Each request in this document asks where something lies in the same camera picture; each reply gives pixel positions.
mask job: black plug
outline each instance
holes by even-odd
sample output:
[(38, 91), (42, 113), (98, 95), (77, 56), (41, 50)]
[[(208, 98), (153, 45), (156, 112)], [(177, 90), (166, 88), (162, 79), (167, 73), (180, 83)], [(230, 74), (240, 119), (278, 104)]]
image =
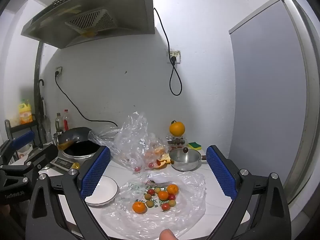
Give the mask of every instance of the black plug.
[(176, 61), (177, 61), (177, 58), (175, 56), (172, 56), (171, 57), (171, 62), (172, 62), (173, 65), (176, 64)]

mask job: blue gripper pad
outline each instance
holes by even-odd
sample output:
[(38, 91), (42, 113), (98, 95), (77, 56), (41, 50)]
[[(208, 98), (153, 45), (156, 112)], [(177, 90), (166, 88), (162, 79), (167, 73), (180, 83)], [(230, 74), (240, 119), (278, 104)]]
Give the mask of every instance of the blue gripper pad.
[(110, 149), (106, 147), (82, 179), (80, 194), (83, 199), (93, 194), (101, 176), (110, 162), (110, 158)]
[(207, 149), (206, 156), (207, 162), (219, 182), (223, 193), (234, 200), (237, 196), (235, 179), (212, 147)]
[(20, 136), (19, 138), (16, 138), (15, 140), (13, 140), (12, 147), (17, 151), (23, 146), (27, 145), (29, 142), (31, 142), (34, 138), (35, 138), (35, 133), (33, 131), (29, 131), (24, 135)]

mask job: power cord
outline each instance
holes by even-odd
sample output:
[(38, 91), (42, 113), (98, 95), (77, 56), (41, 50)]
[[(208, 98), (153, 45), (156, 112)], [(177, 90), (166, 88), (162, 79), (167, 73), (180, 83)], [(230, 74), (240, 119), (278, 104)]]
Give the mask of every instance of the power cord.
[(71, 99), (67, 96), (67, 94), (65, 92), (63, 92), (63, 90), (61, 89), (61, 87), (58, 85), (57, 83), (57, 75), (59, 74), (59, 71), (56, 71), (55, 74), (54, 74), (54, 79), (56, 81), (56, 84), (58, 86), (58, 88), (60, 89), (60, 91), (69, 99), (69, 101), (71, 102), (71, 104), (73, 104), (73, 106), (78, 110), (79, 114), (81, 114), (81, 116), (86, 119), (87, 121), (90, 121), (90, 122), (110, 122), (110, 123), (113, 123), (115, 126), (118, 126), (115, 122), (112, 122), (112, 121), (105, 121), (105, 120), (90, 120), (86, 117), (84, 117), (84, 115), (80, 112), (79, 108), (71, 101)]
[[(169, 81), (169, 88), (170, 88), (170, 91), (171, 91), (171, 93), (172, 93), (173, 95), (175, 95), (175, 96), (179, 96), (179, 95), (182, 93), (182, 82), (181, 82), (181, 78), (180, 78), (180, 76), (179, 76), (179, 74), (178, 74), (178, 71), (176, 70), (176, 68), (175, 68), (175, 66), (174, 66), (174, 65), (175, 65), (175, 63), (176, 63), (176, 61), (177, 61), (177, 58), (176, 58), (175, 56), (170, 57), (170, 44), (169, 44), (168, 36), (167, 36), (167, 34), (165, 33), (165, 30), (164, 30), (164, 27), (163, 27), (163, 25), (162, 25), (162, 21), (161, 21), (161, 18), (160, 18), (160, 15), (159, 15), (159, 13), (158, 13), (157, 9), (156, 9), (156, 8), (153, 8), (153, 9), (156, 11), (156, 13), (157, 13), (157, 15), (158, 15), (158, 18), (159, 18), (159, 21), (160, 21), (160, 24), (161, 24), (162, 30), (163, 30), (164, 35), (165, 35), (165, 37), (166, 37), (166, 39), (167, 39), (167, 42), (168, 42), (168, 54), (169, 54), (169, 60), (170, 60), (171, 65), (172, 65), (172, 72), (171, 72), (170, 81)], [(175, 71), (175, 72), (176, 72), (177, 77), (178, 77), (179, 82), (180, 82), (180, 87), (181, 87), (181, 89), (180, 89), (180, 92), (179, 92), (178, 94), (175, 94), (175, 93), (172, 91), (172, 89), (171, 89), (171, 79), (172, 79), (173, 71)]]

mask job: red bottle label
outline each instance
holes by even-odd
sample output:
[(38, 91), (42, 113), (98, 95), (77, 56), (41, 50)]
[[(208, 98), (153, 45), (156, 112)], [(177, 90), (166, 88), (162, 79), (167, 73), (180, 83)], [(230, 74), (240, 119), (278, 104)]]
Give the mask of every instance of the red bottle label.
[(64, 129), (65, 129), (66, 131), (68, 131), (68, 130), (69, 130), (68, 121), (67, 121), (67, 120), (63, 120), (63, 123), (64, 123)]

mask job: bottle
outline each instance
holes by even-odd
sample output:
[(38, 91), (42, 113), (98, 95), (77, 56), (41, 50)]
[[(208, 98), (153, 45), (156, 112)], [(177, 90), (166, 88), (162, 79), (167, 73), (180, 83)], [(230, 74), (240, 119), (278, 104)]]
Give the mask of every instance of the bottle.
[(63, 132), (63, 120), (60, 113), (57, 113), (57, 118), (55, 120), (56, 131)]
[(71, 123), (71, 118), (68, 112), (68, 109), (64, 110), (64, 115), (63, 115), (63, 128), (65, 131), (68, 131), (69, 129), (72, 128), (72, 123)]
[(24, 99), (21, 100), (21, 104), (19, 105), (19, 115), (21, 124), (32, 122), (31, 105), (28, 100), (27, 103), (25, 103)]

